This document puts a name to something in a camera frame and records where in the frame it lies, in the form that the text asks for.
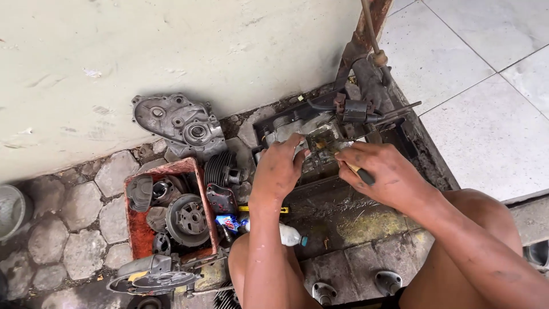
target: gray bucket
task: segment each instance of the gray bucket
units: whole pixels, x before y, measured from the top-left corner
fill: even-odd
[[[9,239],[34,213],[31,199],[19,189],[0,185],[0,241]]]

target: engine cover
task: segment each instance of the engine cover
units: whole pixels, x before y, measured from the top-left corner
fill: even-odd
[[[209,102],[191,102],[176,93],[169,97],[136,96],[132,103],[132,122],[163,137],[179,158],[192,156],[206,162],[227,149],[221,125]]]

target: yellow tape measure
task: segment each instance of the yellow tape measure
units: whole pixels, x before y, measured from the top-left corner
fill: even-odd
[[[250,209],[247,206],[238,206],[238,210],[240,210],[240,211],[250,211]],[[280,213],[289,213],[289,212],[290,212],[290,208],[288,208],[288,207],[281,207],[280,208]]]

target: blue wrapper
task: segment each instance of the blue wrapper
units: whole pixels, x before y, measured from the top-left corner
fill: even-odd
[[[227,229],[235,234],[238,232],[238,228],[240,227],[237,218],[233,214],[220,214],[215,217],[215,222],[219,225],[226,226]]]

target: white wall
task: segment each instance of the white wall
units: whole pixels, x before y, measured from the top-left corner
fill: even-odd
[[[183,92],[224,117],[331,82],[360,9],[358,0],[4,0],[0,183],[149,141],[131,123],[135,95]]]

